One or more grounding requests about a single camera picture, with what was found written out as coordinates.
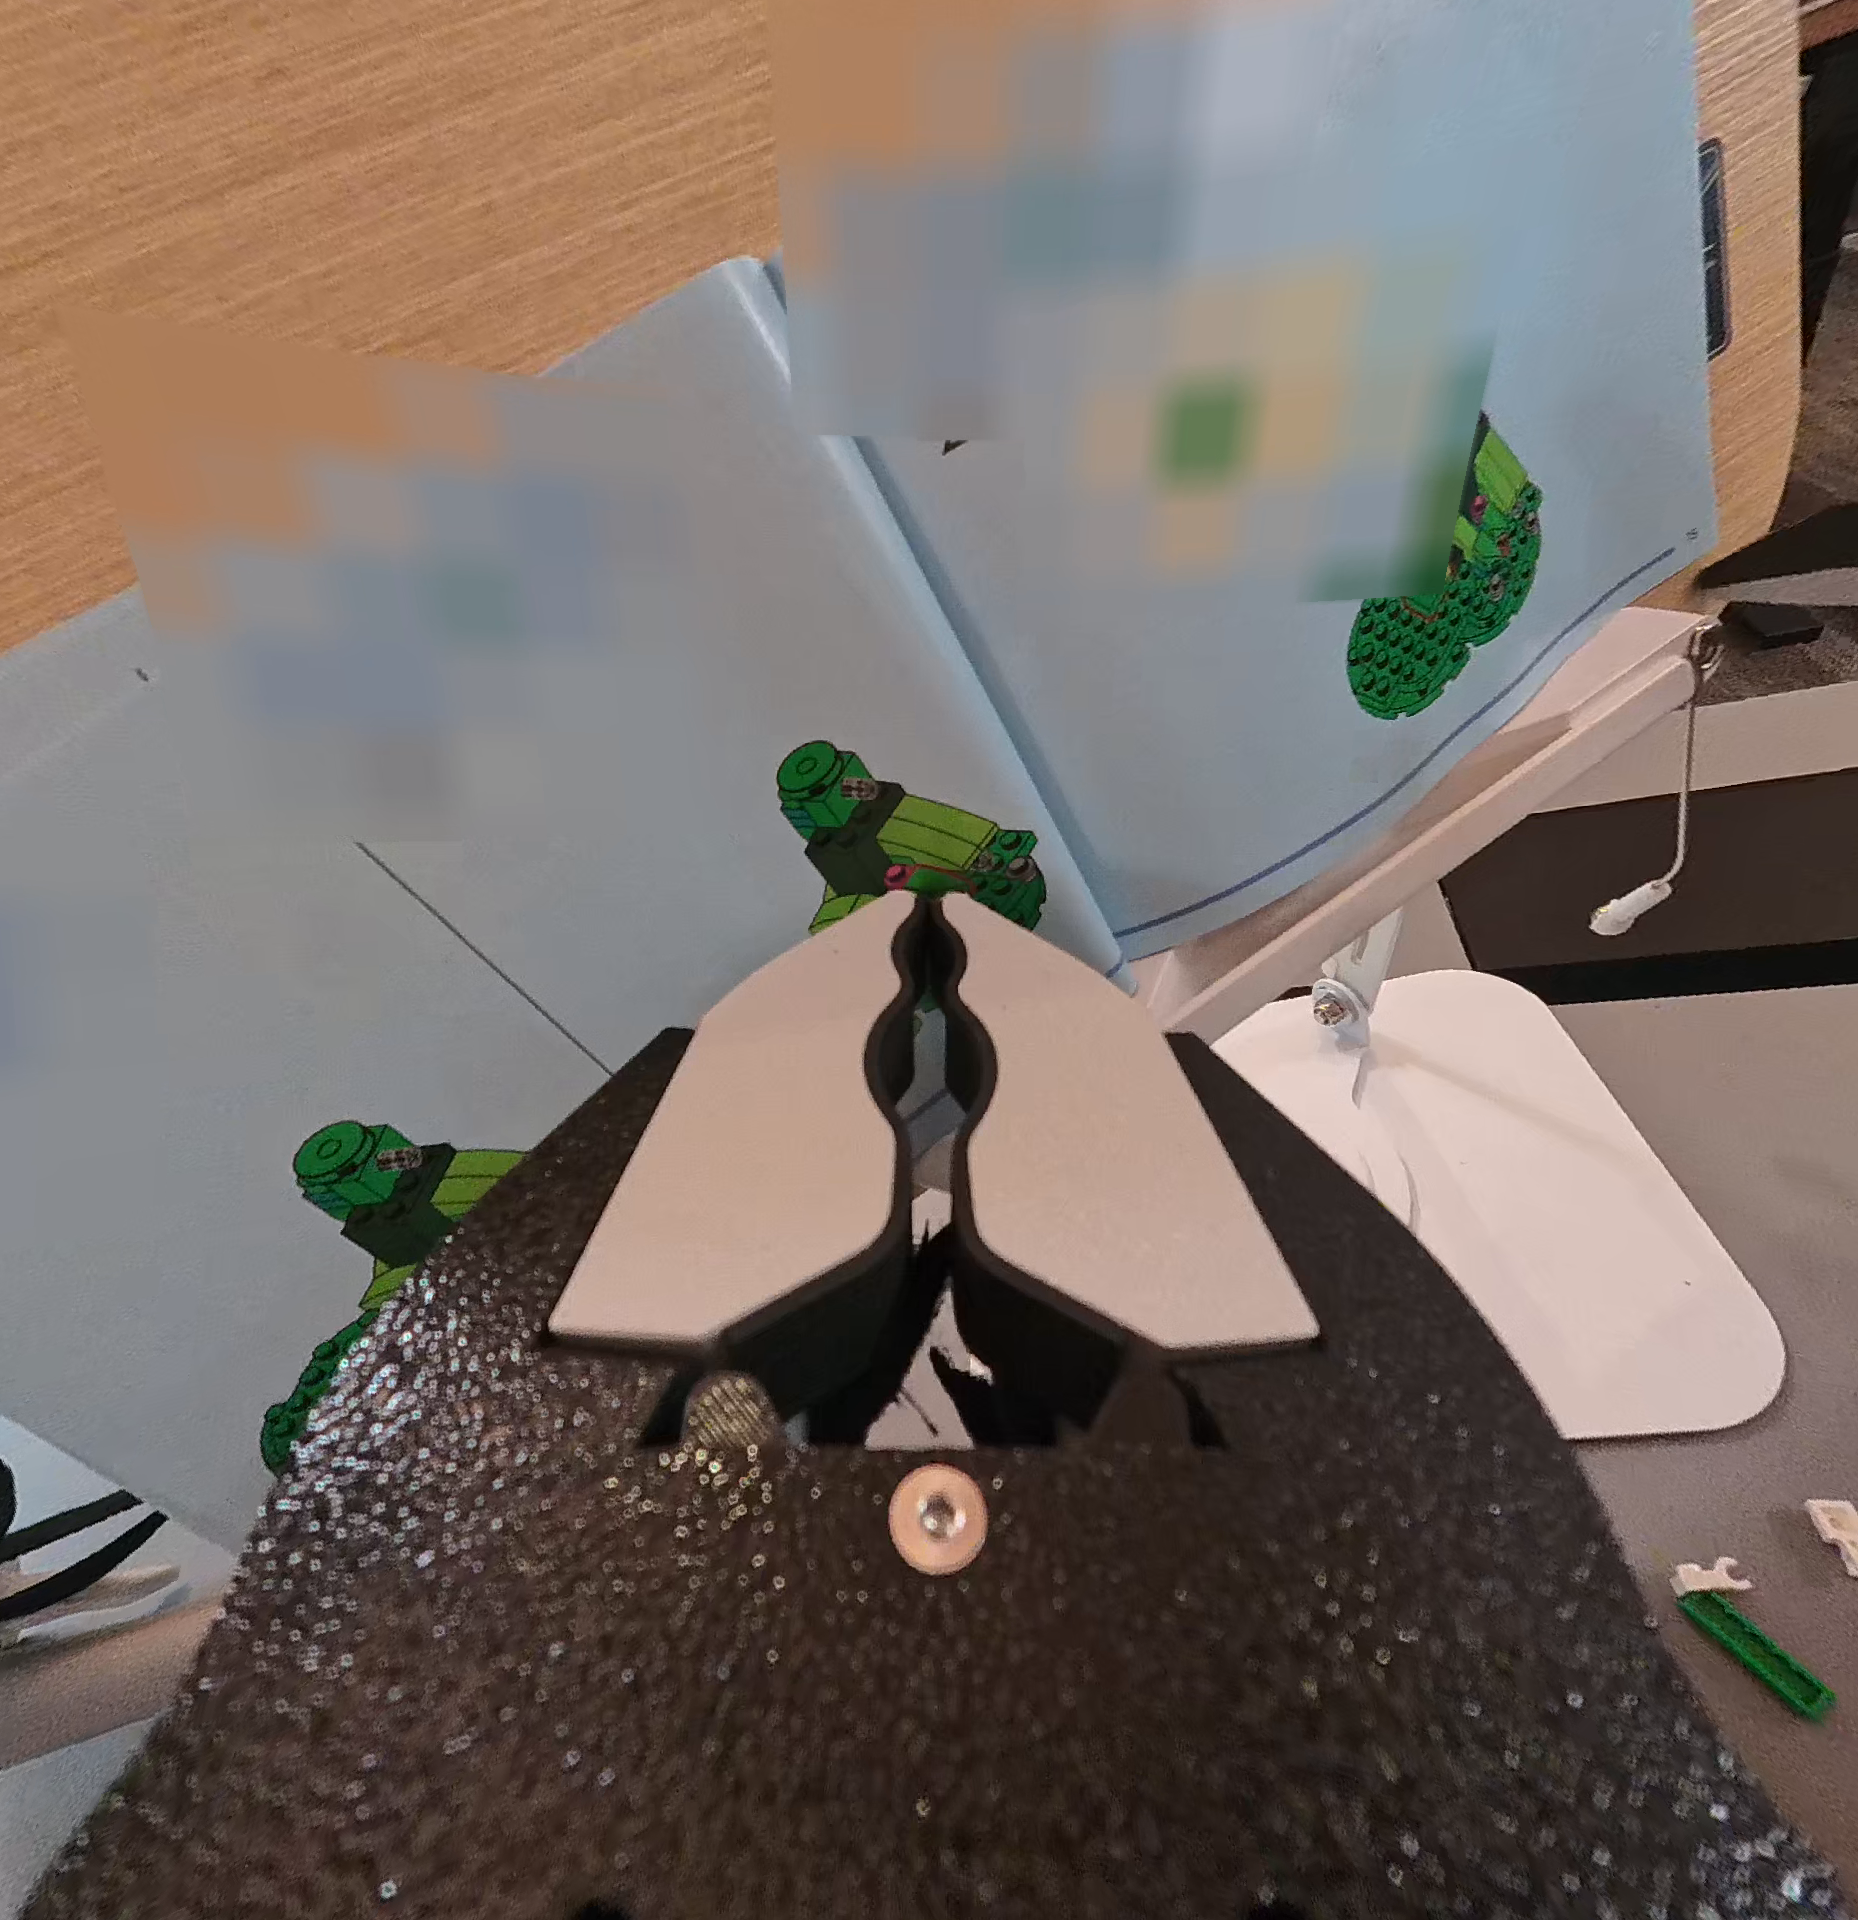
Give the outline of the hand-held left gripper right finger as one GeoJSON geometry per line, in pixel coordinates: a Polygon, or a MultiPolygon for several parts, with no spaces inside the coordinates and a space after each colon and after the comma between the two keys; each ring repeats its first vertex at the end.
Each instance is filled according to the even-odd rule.
{"type": "Polygon", "coordinates": [[[1318,1321],[1154,1018],[969,897],[936,905],[956,1316],[985,1363],[1303,1347],[1318,1321]]]}

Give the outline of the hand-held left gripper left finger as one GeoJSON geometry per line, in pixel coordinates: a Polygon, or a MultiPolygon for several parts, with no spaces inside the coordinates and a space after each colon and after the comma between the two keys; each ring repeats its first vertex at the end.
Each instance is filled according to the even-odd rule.
{"type": "Polygon", "coordinates": [[[560,1343],[714,1354],[910,1221],[872,1066],[915,990],[886,896],[748,972],[696,1024],[548,1317],[560,1343]]]}

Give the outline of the lego instruction booklet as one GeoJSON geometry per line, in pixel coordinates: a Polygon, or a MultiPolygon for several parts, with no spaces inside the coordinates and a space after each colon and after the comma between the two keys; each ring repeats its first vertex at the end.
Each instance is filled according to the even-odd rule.
{"type": "Polygon", "coordinates": [[[1714,533],[1693,5],[956,5],[837,274],[548,371],[78,304],[137,583],[0,659],[0,1415],[235,1541],[378,1156],[966,878],[1130,987],[1714,533]]]}

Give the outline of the long green lego plate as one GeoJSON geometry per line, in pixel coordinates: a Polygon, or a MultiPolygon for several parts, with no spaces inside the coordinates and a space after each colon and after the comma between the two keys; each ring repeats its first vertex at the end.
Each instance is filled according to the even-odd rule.
{"type": "Polygon", "coordinates": [[[1771,1639],[1728,1595],[1694,1590],[1677,1595],[1679,1612],[1736,1666],[1806,1721],[1821,1723],[1834,1709],[1834,1689],[1771,1639]]]}

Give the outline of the white book stand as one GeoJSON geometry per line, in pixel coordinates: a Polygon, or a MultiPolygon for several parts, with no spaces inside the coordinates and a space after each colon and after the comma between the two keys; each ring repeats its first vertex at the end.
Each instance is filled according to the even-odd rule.
{"type": "Polygon", "coordinates": [[[1509,979],[1389,979],[1405,908],[1688,708],[1707,614],[1626,608],[1370,851],[1135,961],[1447,1268],[1575,1442],[1703,1432],[1779,1395],[1771,1311],[1556,1012],[1509,979]]]}

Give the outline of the wooden partition panel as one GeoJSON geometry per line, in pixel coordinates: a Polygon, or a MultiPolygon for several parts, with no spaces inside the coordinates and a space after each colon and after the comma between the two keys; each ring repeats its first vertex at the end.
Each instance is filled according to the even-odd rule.
{"type": "Polygon", "coordinates": [[[535,371],[776,241],[762,5],[0,5],[0,657],[132,580],[66,308],[535,371]]]}

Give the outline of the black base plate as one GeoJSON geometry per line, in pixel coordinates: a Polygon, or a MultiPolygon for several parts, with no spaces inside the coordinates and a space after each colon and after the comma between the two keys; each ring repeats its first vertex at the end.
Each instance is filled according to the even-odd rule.
{"type": "Polygon", "coordinates": [[[1763,646],[1821,628],[1814,608],[1858,608],[1858,499],[1838,501],[1705,563],[1694,587],[1725,591],[1728,616],[1763,646]]]}

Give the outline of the dark wall panel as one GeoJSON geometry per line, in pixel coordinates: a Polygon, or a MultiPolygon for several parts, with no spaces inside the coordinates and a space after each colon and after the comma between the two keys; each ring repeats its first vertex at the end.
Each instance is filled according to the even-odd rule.
{"type": "Polygon", "coordinates": [[[1699,142],[1700,257],[1705,295],[1707,358],[1731,342],[1731,294],[1728,267],[1725,149],[1716,137],[1699,142]]]}

